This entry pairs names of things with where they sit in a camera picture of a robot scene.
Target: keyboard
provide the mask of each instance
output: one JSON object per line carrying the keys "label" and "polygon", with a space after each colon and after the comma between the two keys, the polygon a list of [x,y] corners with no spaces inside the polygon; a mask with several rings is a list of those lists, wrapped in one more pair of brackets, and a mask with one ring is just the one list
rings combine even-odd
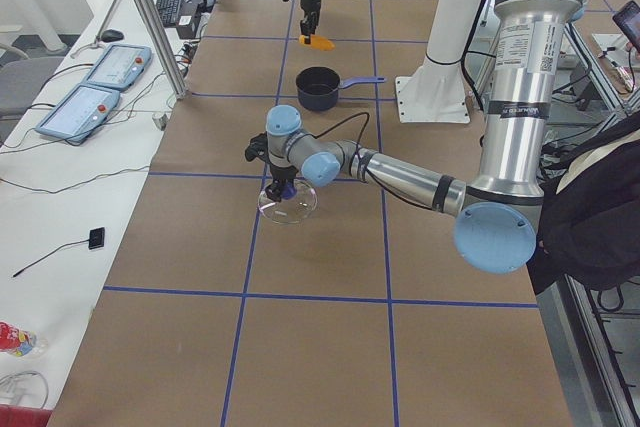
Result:
{"label": "keyboard", "polygon": [[181,4],[182,0],[156,0],[156,8],[163,26],[174,27],[178,25]]}

